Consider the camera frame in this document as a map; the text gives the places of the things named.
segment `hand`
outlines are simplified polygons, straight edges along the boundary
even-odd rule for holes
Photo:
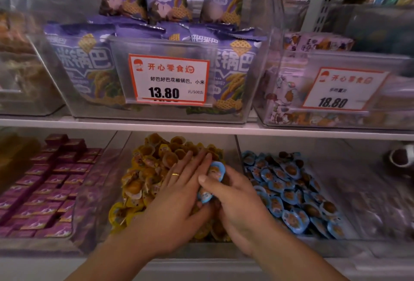
[[[246,255],[252,257],[254,240],[263,226],[274,226],[275,221],[248,178],[226,165],[230,186],[200,175],[200,185],[221,202],[219,219],[231,240]]]
[[[214,205],[205,204],[190,215],[199,190],[198,176],[206,174],[212,155],[206,150],[194,157],[189,151],[168,172],[154,201],[124,231],[146,243],[150,257],[173,252],[195,235],[214,215]]]

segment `right hand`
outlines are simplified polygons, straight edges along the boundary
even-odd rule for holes
[[[236,246],[252,257],[253,245],[261,236],[261,227],[274,226],[270,212],[263,205],[249,179],[226,165],[230,186],[205,175],[199,184],[221,202],[219,219]]]

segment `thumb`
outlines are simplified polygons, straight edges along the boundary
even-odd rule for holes
[[[226,198],[231,193],[232,188],[220,183],[218,180],[208,177],[206,175],[200,175],[198,177],[198,182],[201,187],[206,191],[212,193],[216,196],[221,202],[225,202]]]

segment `price tag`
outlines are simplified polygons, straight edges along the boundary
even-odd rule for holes
[[[304,109],[364,110],[389,72],[322,67],[303,103]]]
[[[200,105],[207,99],[209,60],[129,54],[138,102]]]

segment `price label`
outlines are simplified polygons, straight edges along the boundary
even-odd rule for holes
[[[389,72],[323,67],[303,103],[304,109],[364,110]]]
[[[207,99],[209,60],[129,54],[138,102],[200,105]]]

